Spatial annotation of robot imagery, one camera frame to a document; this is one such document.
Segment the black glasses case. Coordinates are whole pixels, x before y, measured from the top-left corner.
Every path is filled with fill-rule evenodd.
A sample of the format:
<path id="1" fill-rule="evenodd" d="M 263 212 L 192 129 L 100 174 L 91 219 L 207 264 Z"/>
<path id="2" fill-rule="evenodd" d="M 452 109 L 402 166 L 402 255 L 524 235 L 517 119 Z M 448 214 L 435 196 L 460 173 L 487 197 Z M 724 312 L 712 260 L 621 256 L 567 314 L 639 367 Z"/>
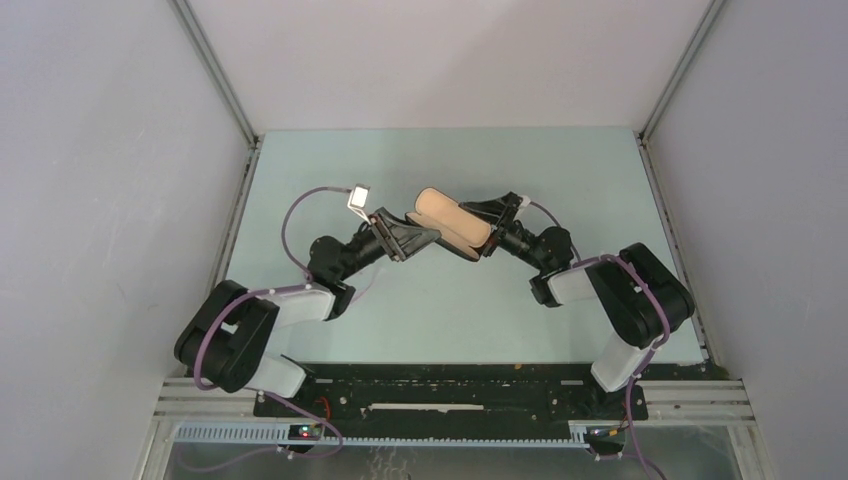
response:
<path id="1" fill-rule="evenodd" d="M 488 222 L 462 209 L 456 200 L 433 187 L 418 194 L 413 210 L 405 217 L 418 226 L 437 230 L 441 235 L 439 245 L 471 262 L 480 259 L 481 249 L 492 233 Z"/>

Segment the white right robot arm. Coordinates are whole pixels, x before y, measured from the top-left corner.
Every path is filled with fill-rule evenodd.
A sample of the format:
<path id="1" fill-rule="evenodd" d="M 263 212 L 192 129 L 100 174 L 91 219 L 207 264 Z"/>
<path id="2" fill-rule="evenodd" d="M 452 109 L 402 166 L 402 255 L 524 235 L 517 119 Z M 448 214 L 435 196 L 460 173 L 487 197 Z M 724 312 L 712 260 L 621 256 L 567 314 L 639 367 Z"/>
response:
<path id="1" fill-rule="evenodd" d="M 537 269 L 529 284 L 539 304 L 556 308 L 584 298 L 600 302 L 613 333 L 590 367 L 592 383 L 583 388 L 581 402 L 591 416 L 606 418 L 620 407 L 620 390 L 638 378 L 671 334 L 694 315 L 695 301 L 642 243 L 615 255 L 584 259 L 559 222 L 539 234 L 531 232 L 518 216 L 534 204 L 508 193 L 459 207 L 491 228 L 477 253 L 488 257 L 501 249 Z"/>

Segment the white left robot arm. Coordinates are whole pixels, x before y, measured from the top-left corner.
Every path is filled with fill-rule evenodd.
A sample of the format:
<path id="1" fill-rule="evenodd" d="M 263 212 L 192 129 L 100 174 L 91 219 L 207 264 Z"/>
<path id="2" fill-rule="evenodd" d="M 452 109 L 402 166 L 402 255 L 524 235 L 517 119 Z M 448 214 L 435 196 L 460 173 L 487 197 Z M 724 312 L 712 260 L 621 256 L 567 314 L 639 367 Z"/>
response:
<path id="1" fill-rule="evenodd" d="M 383 257 L 403 262 L 440 238 L 439 230 L 380 208 L 346 243 L 314 240 L 300 284 L 249 290 L 233 280 L 218 283 L 177 338 L 174 357 L 201 390 L 273 393 L 290 415 L 304 416 L 315 406 L 316 390 L 305 367 L 270 350 L 272 334 L 340 317 L 356 294 L 349 277 Z"/>

